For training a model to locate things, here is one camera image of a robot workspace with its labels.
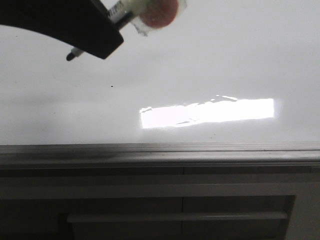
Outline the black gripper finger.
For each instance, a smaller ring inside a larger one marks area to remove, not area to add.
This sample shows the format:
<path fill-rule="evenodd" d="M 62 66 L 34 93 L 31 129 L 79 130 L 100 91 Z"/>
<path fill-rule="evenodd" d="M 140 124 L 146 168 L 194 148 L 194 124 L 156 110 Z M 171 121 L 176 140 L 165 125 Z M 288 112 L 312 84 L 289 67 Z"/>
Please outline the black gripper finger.
<path fill-rule="evenodd" d="M 2 0 L 0 23 L 49 36 L 100 59 L 124 42 L 99 0 Z"/>

